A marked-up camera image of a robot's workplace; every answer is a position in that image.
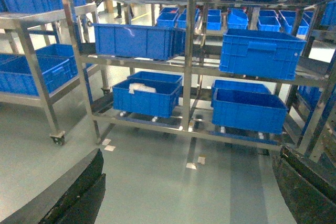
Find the stainless steel rack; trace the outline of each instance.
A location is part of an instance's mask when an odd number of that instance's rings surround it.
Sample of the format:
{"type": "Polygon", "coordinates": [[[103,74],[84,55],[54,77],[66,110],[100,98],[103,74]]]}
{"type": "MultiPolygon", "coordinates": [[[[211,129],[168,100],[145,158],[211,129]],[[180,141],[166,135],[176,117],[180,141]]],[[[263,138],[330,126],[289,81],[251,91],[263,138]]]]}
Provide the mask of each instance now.
{"type": "MultiPolygon", "coordinates": [[[[88,4],[84,6],[79,6],[75,8],[76,17],[91,13],[93,19],[97,20],[97,8],[95,4],[88,4]]],[[[51,129],[50,137],[54,140],[56,144],[63,145],[65,131],[61,130],[57,121],[57,117],[54,112],[53,104],[58,100],[68,94],[71,90],[80,84],[79,77],[72,78],[70,81],[62,85],[56,91],[51,94],[48,93],[46,88],[41,69],[37,62],[37,57],[35,54],[34,46],[29,34],[41,34],[41,35],[56,35],[56,30],[47,31],[44,30],[31,30],[31,28],[37,26],[45,27],[46,24],[52,23],[53,29],[56,29],[55,22],[59,20],[66,19],[66,14],[64,10],[56,10],[53,12],[41,13],[41,14],[15,14],[15,13],[2,13],[0,15],[0,28],[4,29],[7,34],[17,33],[19,41],[22,45],[24,54],[18,53],[15,43],[13,42],[13,37],[10,36],[10,43],[13,53],[16,56],[26,57],[29,68],[34,78],[36,88],[38,90],[39,96],[32,95],[22,95],[0,92],[0,102],[13,103],[13,104],[23,104],[28,106],[35,106],[43,108],[48,123],[51,129]]],[[[100,70],[97,65],[91,66],[87,70],[88,76],[93,75],[100,70]]]]}
{"type": "MultiPolygon", "coordinates": [[[[280,144],[291,143],[293,145],[308,146],[313,143],[313,139],[309,134],[314,132],[317,127],[322,125],[321,116],[324,111],[325,104],[331,97],[332,89],[336,84],[336,65],[326,65],[323,62],[315,61],[308,58],[311,50],[312,34],[320,34],[320,37],[325,36],[326,33],[321,31],[318,25],[318,18],[321,17],[322,7],[329,0],[117,0],[129,3],[147,3],[147,4],[182,4],[187,5],[187,28],[186,28],[186,48],[185,57],[183,60],[174,58],[170,61],[148,61],[133,58],[112,57],[108,55],[96,55],[95,58],[89,57],[94,53],[94,44],[86,44],[85,49],[79,51],[77,41],[72,34],[71,42],[75,49],[75,56],[78,66],[82,63],[95,63],[99,65],[122,66],[142,69],[161,70],[169,72],[184,73],[183,85],[183,104],[174,110],[174,115],[169,119],[152,120],[151,117],[122,113],[112,109],[113,94],[106,94],[97,101],[90,101],[88,93],[89,87],[81,85],[85,96],[85,104],[87,113],[92,120],[92,129],[96,133],[97,143],[100,143],[107,133],[115,125],[125,125],[135,128],[154,130],[164,133],[178,134],[189,137],[198,137],[208,140],[234,143],[246,146],[255,146],[268,150],[278,150],[280,144]],[[204,5],[203,17],[200,26],[195,30],[194,24],[194,9],[196,4],[204,5]],[[220,72],[218,69],[220,50],[222,46],[220,33],[214,33],[206,30],[207,24],[207,10],[210,6],[230,6],[230,5],[245,5],[249,6],[251,17],[250,27],[256,27],[260,7],[277,8],[277,9],[298,9],[296,21],[293,26],[292,34],[296,35],[300,21],[302,19],[303,11],[306,9],[314,10],[314,18],[311,23],[311,29],[308,32],[307,47],[304,54],[300,58],[299,66],[297,68],[297,75],[295,80],[276,80],[269,78],[259,78],[242,76],[237,74],[229,74],[220,72]],[[192,87],[192,75],[198,75],[197,87],[192,87]],[[238,131],[236,129],[220,129],[214,126],[210,121],[211,110],[207,110],[198,105],[199,101],[209,101],[211,99],[211,92],[209,89],[202,87],[203,76],[213,77],[228,77],[238,78],[243,80],[266,81],[277,83],[274,93],[279,94],[281,85],[283,83],[290,84],[290,89],[287,106],[292,107],[294,98],[297,93],[298,85],[308,85],[320,87],[323,94],[319,101],[319,105],[315,108],[311,120],[308,123],[307,131],[302,134],[302,129],[294,122],[293,118],[288,114],[285,124],[284,132],[280,136],[270,134],[260,134],[257,132],[238,131]],[[99,132],[98,123],[105,122],[109,126],[102,133],[99,132]]],[[[68,0],[63,0],[66,10],[68,24],[70,31],[73,32],[71,16],[71,6],[68,0]]],[[[85,83],[85,77],[81,69],[79,69],[79,77],[81,82],[85,83]]],[[[303,153],[308,153],[307,148],[302,148],[303,153]]]]}

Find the white cloth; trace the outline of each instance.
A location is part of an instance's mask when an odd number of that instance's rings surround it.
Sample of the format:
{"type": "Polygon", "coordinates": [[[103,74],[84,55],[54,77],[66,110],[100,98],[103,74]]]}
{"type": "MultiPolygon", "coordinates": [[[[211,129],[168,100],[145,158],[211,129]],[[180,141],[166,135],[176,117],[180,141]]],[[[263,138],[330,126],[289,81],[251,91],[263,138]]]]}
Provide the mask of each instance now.
{"type": "Polygon", "coordinates": [[[148,93],[156,93],[156,88],[147,87],[145,84],[142,83],[131,83],[129,89],[130,94],[134,94],[135,90],[145,91],[148,93]]]}

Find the gray epoxy floor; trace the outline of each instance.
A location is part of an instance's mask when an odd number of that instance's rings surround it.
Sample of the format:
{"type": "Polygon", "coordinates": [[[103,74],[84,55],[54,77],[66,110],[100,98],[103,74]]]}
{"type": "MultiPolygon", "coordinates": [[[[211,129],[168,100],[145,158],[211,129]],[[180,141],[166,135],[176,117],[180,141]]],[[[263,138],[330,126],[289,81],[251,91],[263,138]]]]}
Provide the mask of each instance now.
{"type": "MultiPolygon", "coordinates": [[[[149,6],[135,9],[137,16],[148,11],[149,6]]],[[[136,21],[148,24],[150,15],[136,21]]],[[[40,44],[37,37],[34,41],[40,44]]],[[[129,74],[123,68],[108,70],[110,85],[129,74]]],[[[205,86],[212,81],[206,78],[205,86]]],[[[100,97],[100,73],[90,83],[93,96],[100,97]]],[[[55,111],[67,131],[63,147],[48,137],[42,109],[0,105],[0,221],[91,150],[103,150],[90,133],[80,88],[56,103],[55,111]]],[[[107,184],[97,224],[295,223],[277,186],[271,157],[257,149],[121,126],[108,138],[116,149],[103,150],[107,184]],[[199,155],[206,156],[205,165],[186,168],[199,155]]]]}

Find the person's legs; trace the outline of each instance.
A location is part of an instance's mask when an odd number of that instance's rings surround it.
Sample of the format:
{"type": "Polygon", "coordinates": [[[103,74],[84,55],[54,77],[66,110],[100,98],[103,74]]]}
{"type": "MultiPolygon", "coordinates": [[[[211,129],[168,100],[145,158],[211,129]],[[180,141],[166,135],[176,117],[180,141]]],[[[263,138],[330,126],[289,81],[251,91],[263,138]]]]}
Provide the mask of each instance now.
{"type": "Polygon", "coordinates": [[[121,18],[121,4],[119,2],[117,2],[117,11],[118,11],[118,15],[115,18],[121,18]]]}

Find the metal frame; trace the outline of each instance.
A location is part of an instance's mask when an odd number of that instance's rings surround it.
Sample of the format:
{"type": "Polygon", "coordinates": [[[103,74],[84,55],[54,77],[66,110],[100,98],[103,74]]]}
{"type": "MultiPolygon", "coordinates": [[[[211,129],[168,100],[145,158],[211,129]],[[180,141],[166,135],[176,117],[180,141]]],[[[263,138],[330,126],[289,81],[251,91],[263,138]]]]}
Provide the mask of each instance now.
{"type": "MultiPolygon", "coordinates": [[[[73,25],[73,20],[71,16],[71,6],[69,5],[68,0],[62,0],[67,16],[67,22],[70,26],[73,25]]],[[[97,101],[90,101],[88,96],[89,88],[86,85],[82,85],[83,93],[85,96],[85,104],[87,108],[87,113],[92,119],[92,129],[96,133],[97,143],[102,141],[107,133],[113,128],[114,125],[120,124],[130,127],[154,130],[165,133],[172,133],[190,137],[199,137],[208,140],[226,142],[226,143],[235,143],[246,146],[254,146],[259,148],[265,148],[269,150],[279,150],[279,144],[281,142],[289,142],[296,144],[299,142],[299,138],[302,132],[302,129],[294,122],[293,118],[288,114],[284,129],[287,134],[281,136],[273,136],[270,134],[257,134],[255,132],[246,132],[245,136],[235,134],[234,129],[219,129],[212,124],[209,124],[205,119],[198,118],[197,114],[199,111],[211,113],[211,110],[204,110],[197,106],[199,100],[209,101],[211,99],[211,93],[209,89],[202,88],[202,78],[203,76],[214,76],[214,77],[229,77],[235,79],[245,79],[245,80],[255,80],[255,81],[268,81],[277,83],[275,94],[278,95],[281,90],[281,85],[283,83],[291,84],[294,86],[292,88],[292,96],[295,97],[297,93],[298,85],[308,85],[314,87],[320,87],[326,92],[323,93],[323,99],[319,103],[320,106],[316,109],[313,120],[308,124],[308,128],[311,131],[314,131],[317,128],[317,122],[321,117],[321,111],[323,111],[324,106],[329,97],[330,89],[336,83],[336,66],[334,66],[329,75],[325,75],[328,69],[328,64],[323,62],[315,61],[308,59],[308,57],[301,57],[298,68],[296,79],[293,81],[288,80],[276,80],[270,78],[259,78],[259,77],[249,77],[242,76],[237,74],[229,74],[220,72],[218,70],[218,63],[220,59],[220,50],[221,42],[218,42],[217,36],[222,36],[223,31],[220,33],[212,33],[206,31],[206,13],[209,7],[209,4],[216,4],[218,6],[229,4],[234,5],[246,5],[246,6],[276,6],[277,8],[285,9],[296,9],[299,8],[297,13],[296,22],[293,26],[293,35],[296,35],[299,28],[299,21],[302,18],[302,13],[304,9],[315,8],[319,11],[320,5],[324,4],[328,0],[274,0],[272,3],[263,2],[261,0],[255,0],[253,2],[244,2],[244,0],[236,1],[221,1],[221,0],[118,0],[123,1],[127,4],[129,3],[147,3],[147,4],[187,4],[187,28],[186,28],[186,48],[185,48],[185,57],[184,60],[179,60],[174,58],[167,62],[160,61],[147,61],[147,60],[137,60],[132,58],[122,58],[122,57],[113,57],[106,55],[99,55],[98,58],[88,57],[88,52],[79,52],[77,49],[77,42],[73,39],[72,45],[74,47],[76,61],[78,66],[83,63],[96,63],[100,65],[110,65],[110,66],[123,66],[129,68],[143,68],[143,69],[153,69],[153,70],[162,70],[169,72],[179,72],[184,73],[184,87],[183,87],[183,105],[177,107],[175,115],[173,115],[169,120],[159,119],[156,122],[153,122],[151,119],[146,118],[145,116],[133,115],[129,113],[122,113],[121,115],[115,115],[112,113],[111,108],[113,104],[113,94],[107,94],[97,101]],[[200,25],[197,26],[197,29],[194,30],[194,6],[196,4],[204,4],[205,18],[200,22],[200,25]],[[191,77],[193,74],[198,75],[197,88],[192,87],[191,77]],[[100,134],[98,129],[98,122],[107,122],[109,127],[100,134]]],[[[260,7],[253,9],[253,22],[250,24],[250,27],[255,28],[256,22],[258,20],[258,13],[260,7]]],[[[318,15],[314,15],[314,21],[317,19],[318,15]]],[[[320,33],[323,36],[323,33],[318,29],[309,31],[309,35],[314,35],[320,33]]],[[[80,70],[80,78],[83,83],[83,73],[80,70]]],[[[289,97],[288,104],[291,105],[292,102],[295,102],[295,99],[289,97]]],[[[308,135],[303,135],[303,139],[310,143],[311,138],[308,135]]]]}
{"type": "MultiPolygon", "coordinates": [[[[76,15],[83,15],[86,13],[92,13],[95,20],[97,20],[97,9],[95,4],[89,4],[85,6],[76,7],[76,15]]],[[[65,12],[63,10],[56,10],[48,13],[41,14],[10,14],[3,13],[0,15],[0,28],[5,29],[6,35],[9,36],[9,43],[13,50],[13,53],[19,56],[25,56],[27,58],[29,68],[31,70],[34,82],[39,96],[21,95],[12,93],[0,92],[0,102],[23,104],[28,106],[36,106],[43,108],[47,120],[51,129],[50,137],[60,139],[64,138],[65,131],[61,130],[56,118],[53,104],[64,97],[67,93],[77,87],[80,82],[79,78],[75,77],[58,88],[53,93],[49,94],[45,85],[41,69],[39,67],[37,57],[35,54],[34,46],[30,34],[45,35],[45,39],[48,35],[59,34],[57,31],[47,31],[46,25],[49,23],[55,23],[56,21],[66,19],[65,12]],[[41,26],[41,30],[32,31],[30,28],[41,26]],[[12,33],[18,34],[19,41],[22,45],[24,54],[18,53],[16,44],[13,40],[12,33]]],[[[50,45],[49,39],[46,40],[46,44],[50,45]]],[[[89,76],[99,71],[99,66],[95,65],[89,68],[89,76]]]]}

